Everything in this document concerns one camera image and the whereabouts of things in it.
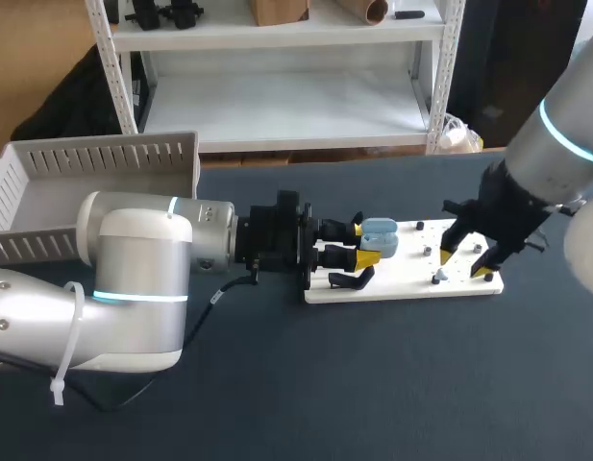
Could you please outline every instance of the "mounting hole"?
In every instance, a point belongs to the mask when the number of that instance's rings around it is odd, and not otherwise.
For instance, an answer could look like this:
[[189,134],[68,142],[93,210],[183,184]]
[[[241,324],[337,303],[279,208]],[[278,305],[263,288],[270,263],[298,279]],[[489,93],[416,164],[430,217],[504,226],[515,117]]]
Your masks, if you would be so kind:
[[10,322],[8,322],[6,319],[0,319],[0,330],[1,331],[5,331],[9,327],[10,327]]

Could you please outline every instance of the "white board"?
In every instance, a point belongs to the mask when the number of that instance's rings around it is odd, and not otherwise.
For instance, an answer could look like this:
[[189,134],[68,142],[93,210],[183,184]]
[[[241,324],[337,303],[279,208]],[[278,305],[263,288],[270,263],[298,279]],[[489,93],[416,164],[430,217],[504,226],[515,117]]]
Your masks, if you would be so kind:
[[[311,274],[311,289],[305,292],[305,300],[307,303],[358,303],[501,293],[504,283],[498,273],[492,281],[469,277],[471,265],[480,257],[474,253],[474,247],[476,244],[482,245],[482,252],[488,248],[486,239],[478,233],[467,235],[452,259],[444,266],[448,279],[438,285],[432,284],[432,276],[439,269],[441,235],[454,221],[425,221],[423,230],[416,229],[416,221],[398,223],[397,253],[375,266],[375,276],[364,289],[331,289],[328,282],[329,272],[341,271],[319,269]],[[325,245],[318,242],[316,246],[322,250]],[[424,256],[425,247],[431,247],[430,256]],[[360,272],[350,275],[357,277]]]

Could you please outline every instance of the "light blue object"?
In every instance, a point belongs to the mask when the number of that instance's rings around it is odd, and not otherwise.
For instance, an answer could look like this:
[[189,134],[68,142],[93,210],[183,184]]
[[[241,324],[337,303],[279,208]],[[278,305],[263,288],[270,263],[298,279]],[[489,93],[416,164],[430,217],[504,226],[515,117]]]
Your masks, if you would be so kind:
[[177,204],[178,199],[179,199],[178,197],[172,197],[172,200],[170,200],[170,205],[168,207],[169,214],[174,213],[174,206]]
[[580,146],[577,146],[572,141],[570,141],[565,135],[556,129],[553,122],[548,117],[548,113],[546,113],[545,101],[542,101],[542,104],[539,105],[539,115],[542,117],[542,121],[544,122],[544,126],[548,129],[550,134],[563,145],[563,147],[567,148],[569,151],[576,154],[578,157],[582,157],[588,161],[593,162],[593,154],[588,152],[587,150],[583,149]]
[[112,301],[146,301],[149,303],[180,303],[187,301],[187,295],[183,296],[153,296],[153,295],[123,295],[120,293],[106,293],[94,291],[93,298]]
[[362,227],[362,234],[394,233],[399,228],[396,221],[390,218],[368,218],[360,226]]
[[380,252],[382,259],[393,257],[399,247],[399,236],[392,233],[366,233],[360,240],[360,249]]

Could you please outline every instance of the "white plastic crate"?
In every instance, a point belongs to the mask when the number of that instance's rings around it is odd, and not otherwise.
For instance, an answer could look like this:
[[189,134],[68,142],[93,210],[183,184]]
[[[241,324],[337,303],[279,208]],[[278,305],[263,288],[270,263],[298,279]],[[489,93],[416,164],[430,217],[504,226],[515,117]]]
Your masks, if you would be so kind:
[[0,157],[0,265],[78,257],[76,217],[91,192],[195,197],[199,175],[194,132],[11,142]]

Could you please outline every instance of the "cable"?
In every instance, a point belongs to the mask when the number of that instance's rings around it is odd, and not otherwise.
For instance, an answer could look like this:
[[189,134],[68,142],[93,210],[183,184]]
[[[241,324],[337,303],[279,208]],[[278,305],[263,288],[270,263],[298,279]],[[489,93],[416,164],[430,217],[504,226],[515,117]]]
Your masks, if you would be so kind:
[[[185,337],[183,342],[183,351],[187,349],[188,346],[193,343],[193,340],[196,338],[198,332],[202,328],[203,324],[207,320],[210,315],[210,312],[214,308],[215,304],[219,301],[219,299],[226,293],[229,289],[237,286],[237,285],[257,285],[258,284],[258,265],[254,264],[251,274],[246,277],[239,277],[238,279],[234,279],[223,285],[217,292],[213,295],[210,299],[209,303],[200,314],[200,317],[196,321],[195,325],[191,329],[191,331]],[[11,365],[15,368],[20,370],[33,373],[35,375],[40,376],[48,376],[50,378],[55,377],[55,370],[51,367],[41,365],[36,362],[32,362],[30,360],[25,360],[22,358],[11,357],[9,355],[0,353],[0,362],[5,363],[6,365]],[[111,413],[114,411],[118,411],[124,406],[128,405],[135,399],[137,399],[140,395],[142,395],[151,385],[162,375],[168,373],[169,371],[173,370],[173,368],[167,370],[161,370],[160,372],[155,372],[151,375],[149,380],[144,384],[139,390],[131,394],[125,400],[120,401],[114,405],[106,405],[93,397],[89,391],[78,383],[75,379],[71,377],[65,377],[63,380],[65,383],[65,387],[74,391],[76,394],[79,395],[83,400],[85,400],[90,406],[92,406],[95,410],[101,413]]]

